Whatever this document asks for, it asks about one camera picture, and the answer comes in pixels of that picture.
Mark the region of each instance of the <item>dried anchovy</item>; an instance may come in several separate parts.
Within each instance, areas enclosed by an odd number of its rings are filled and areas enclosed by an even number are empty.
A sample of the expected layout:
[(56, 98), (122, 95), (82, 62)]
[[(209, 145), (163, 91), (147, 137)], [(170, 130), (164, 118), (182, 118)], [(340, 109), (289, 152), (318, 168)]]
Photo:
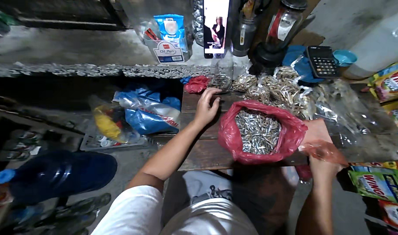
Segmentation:
[(233, 90), (246, 92), (248, 88), (257, 83), (257, 77), (251, 74), (242, 74), (233, 81)]
[(211, 79), (208, 83), (208, 87), (219, 88), (223, 91), (227, 91), (231, 88), (231, 78), (224, 74), (209, 75), (208, 78)]
[(293, 115), (299, 115), (302, 111), (299, 101), (301, 89), (293, 82), (293, 79), (293, 77), (287, 76), (283, 76), (281, 79), (266, 76), (263, 83), (270, 91), (270, 105), (286, 109)]
[(235, 123), (243, 140), (243, 151), (254, 154), (269, 154), (276, 148), (282, 126), (272, 115), (243, 108)]
[(299, 99), (301, 89), (296, 81), (298, 76), (292, 67), (277, 67), (274, 76), (260, 78), (261, 85), (250, 87), (243, 98), (254, 99), (286, 109), (295, 116), (302, 116), (305, 107)]
[(257, 84), (248, 88), (243, 99), (254, 99), (263, 104), (270, 104), (270, 90), (264, 85)]

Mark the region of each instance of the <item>bottle cap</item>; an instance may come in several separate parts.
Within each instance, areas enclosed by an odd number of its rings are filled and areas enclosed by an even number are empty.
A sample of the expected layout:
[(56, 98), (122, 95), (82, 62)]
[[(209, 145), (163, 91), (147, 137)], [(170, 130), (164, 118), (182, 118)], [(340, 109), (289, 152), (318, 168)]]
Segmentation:
[(0, 172), (0, 184), (9, 182), (15, 176), (16, 172), (14, 169), (5, 169)]

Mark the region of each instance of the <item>left hand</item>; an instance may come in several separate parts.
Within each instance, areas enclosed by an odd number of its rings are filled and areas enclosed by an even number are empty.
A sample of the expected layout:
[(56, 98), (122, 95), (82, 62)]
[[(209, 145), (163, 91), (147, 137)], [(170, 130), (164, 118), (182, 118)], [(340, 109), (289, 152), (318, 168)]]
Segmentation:
[(221, 92), (221, 89), (218, 88), (207, 88), (201, 98), (198, 101), (198, 106), (196, 108), (196, 115), (193, 122), (200, 126), (201, 128), (205, 127), (209, 122), (211, 122), (215, 115), (217, 114), (219, 107), (219, 100), (221, 98), (216, 98), (214, 103), (212, 104), (212, 108), (209, 104), (211, 101), (212, 95), (218, 92)]

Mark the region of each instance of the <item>plastic container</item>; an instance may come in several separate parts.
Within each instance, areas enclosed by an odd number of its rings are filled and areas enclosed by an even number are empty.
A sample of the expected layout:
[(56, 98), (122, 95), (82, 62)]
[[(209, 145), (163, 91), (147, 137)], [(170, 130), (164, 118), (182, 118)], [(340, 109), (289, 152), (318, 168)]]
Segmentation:
[(257, 29), (254, 19), (246, 19), (243, 13), (240, 13), (238, 24), (233, 32), (233, 55), (246, 56)]
[(183, 50), (179, 47), (181, 40), (184, 41), (182, 44), (187, 45), (186, 37), (171, 41), (144, 39), (144, 42), (157, 62), (160, 64), (169, 64), (182, 63), (189, 60), (191, 53), (188, 49)]
[(358, 57), (343, 75), (362, 79), (398, 61), (398, 14), (382, 20), (350, 51)]
[(36, 204), (61, 196), (98, 190), (116, 173), (114, 157), (94, 152), (61, 150), (30, 159), (18, 169), (0, 172), (0, 184), (9, 182), (14, 202)]

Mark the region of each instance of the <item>phone screen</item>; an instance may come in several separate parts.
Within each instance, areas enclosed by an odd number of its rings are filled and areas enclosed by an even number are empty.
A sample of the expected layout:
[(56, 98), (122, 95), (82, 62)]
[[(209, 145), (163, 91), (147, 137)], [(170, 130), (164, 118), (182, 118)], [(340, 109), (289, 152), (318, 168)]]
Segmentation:
[(224, 53), (229, 0), (204, 0), (203, 9), (204, 53), (209, 58)]

